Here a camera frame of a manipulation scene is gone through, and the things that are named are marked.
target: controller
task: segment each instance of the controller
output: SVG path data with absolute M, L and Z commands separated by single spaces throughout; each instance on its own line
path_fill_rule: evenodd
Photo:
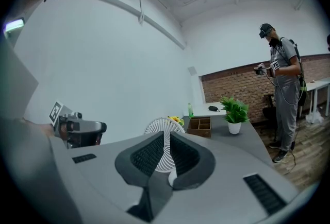
M 277 69 L 279 69 L 279 64 L 277 61 L 274 61 L 270 64 L 270 67 L 265 67 L 264 63 L 259 64 L 257 67 L 254 68 L 254 72 L 257 75 L 267 74 L 270 77 L 275 77 L 275 70 Z
M 73 112 L 56 101 L 49 115 L 54 135 L 63 139 L 67 149 L 99 145 L 107 125 L 102 122 L 83 120 L 80 112 Z

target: desk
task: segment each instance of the desk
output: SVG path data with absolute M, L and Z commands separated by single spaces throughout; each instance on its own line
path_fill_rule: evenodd
M 184 130 L 187 131 L 189 117 L 185 116 L 184 121 Z M 227 121 L 223 118 L 223 115 L 211 116 L 211 126 L 212 140 L 241 148 L 259 158 L 267 165 L 274 167 L 265 145 L 250 122 L 242 123 L 241 130 L 238 134 L 231 134 L 229 132 Z
M 329 114 L 330 77 L 317 80 L 313 83 L 307 83 L 306 86 L 307 86 L 307 91 L 311 91 L 311 95 L 313 95 L 313 91 L 314 91 L 314 98 L 313 98 L 313 100 L 310 101 L 310 107 L 309 107 L 309 114 L 311 114 L 311 106 L 312 106 L 312 102 L 314 101 L 313 117 L 312 117 L 312 121 L 311 121 L 311 123 L 314 123 L 315 113 L 316 113 L 316 108 L 317 108 L 317 103 L 318 103 L 318 90 L 321 88 L 325 88 L 325 87 L 328 87 L 325 116 L 328 116 L 328 114 Z
M 208 107 L 215 106 L 220 111 L 210 111 Z M 211 103 L 204 103 L 200 105 L 193 105 L 192 111 L 194 116 L 216 116 L 216 115 L 225 115 L 226 111 L 221 110 L 223 105 L 220 102 L 211 102 Z M 188 109 L 184 111 L 184 116 L 188 116 Z

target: potted plant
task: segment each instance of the potted plant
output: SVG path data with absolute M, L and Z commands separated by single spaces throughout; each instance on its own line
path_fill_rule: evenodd
M 179 123 L 182 127 L 185 125 L 184 119 L 180 119 L 179 116 L 167 116 L 167 118 L 170 118 L 174 120 L 175 122 Z
M 249 120 L 249 105 L 239 100 L 234 100 L 234 97 L 222 97 L 220 103 L 223 105 L 222 110 L 227 112 L 225 120 L 228 122 L 229 132 L 231 134 L 239 133 L 242 123 Z

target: gray t-shirt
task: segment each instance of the gray t-shirt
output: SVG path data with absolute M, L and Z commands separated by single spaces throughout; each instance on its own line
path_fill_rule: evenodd
M 290 66 L 290 58 L 296 56 L 296 52 L 293 44 L 287 38 L 282 38 L 282 46 L 277 45 L 275 48 L 271 49 L 271 59 L 270 62 L 273 63 L 277 61 L 279 67 Z M 297 82 L 298 76 L 288 76 L 288 75 L 278 75 L 277 79 L 273 78 L 275 86 L 287 86 Z

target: ceiling light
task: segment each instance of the ceiling light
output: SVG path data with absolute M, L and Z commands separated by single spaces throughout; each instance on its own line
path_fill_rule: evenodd
M 12 22 L 6 24 L 5 32 L 9 32 L 14 29 L 21 28 L 23 26 L 24 26 L 23 19 L 18 19 L 18 20 L 15 20 L 15 21 L 12 21 Z

